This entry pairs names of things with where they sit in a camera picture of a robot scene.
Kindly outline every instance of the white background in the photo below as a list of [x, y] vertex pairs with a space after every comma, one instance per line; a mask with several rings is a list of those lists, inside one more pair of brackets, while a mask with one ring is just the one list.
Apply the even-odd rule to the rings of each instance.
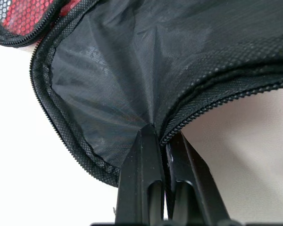
[[[112, 222], [117, 189], [87, 174], [54, 132], [30, 84], [30, 58], [0, 46], [0, 226]], [[231, 217], [283, 222], [283, 90], [214, 109], [184, 133]]]

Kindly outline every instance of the black bag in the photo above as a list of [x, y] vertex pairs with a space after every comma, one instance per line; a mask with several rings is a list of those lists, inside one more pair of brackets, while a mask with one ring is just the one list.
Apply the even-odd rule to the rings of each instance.
[[81, 0], [40, 42], [31, 81], [75, 159], [117, 186], [143, 126], [163, 148], [210, 109], [283, 88], [283, 0]]

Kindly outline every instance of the black plastic part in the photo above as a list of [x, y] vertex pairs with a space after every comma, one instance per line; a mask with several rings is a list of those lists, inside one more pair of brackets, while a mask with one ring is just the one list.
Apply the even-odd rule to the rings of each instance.
[[147, 125], [136, 137], [120, 173], [116, 224], [155, 225], [163, 219], [164, 173], [158, 137]]
[[183, 225], [208, 226], [230, 219], [207, 164], [181, 132], [166, 151], [172, 191], [167, 197], [169, 218]]

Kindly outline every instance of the black nylon fabric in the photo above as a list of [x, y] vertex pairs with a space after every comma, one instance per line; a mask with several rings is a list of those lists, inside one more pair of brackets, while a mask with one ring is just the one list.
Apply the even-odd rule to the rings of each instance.
[[144, 125], [167, 141], [211, 103], [283, 87], [283, 0], [107, 0], [66, 17], [32, 80], [67, 147], [81, 144], [78, 161], [108, 184]]

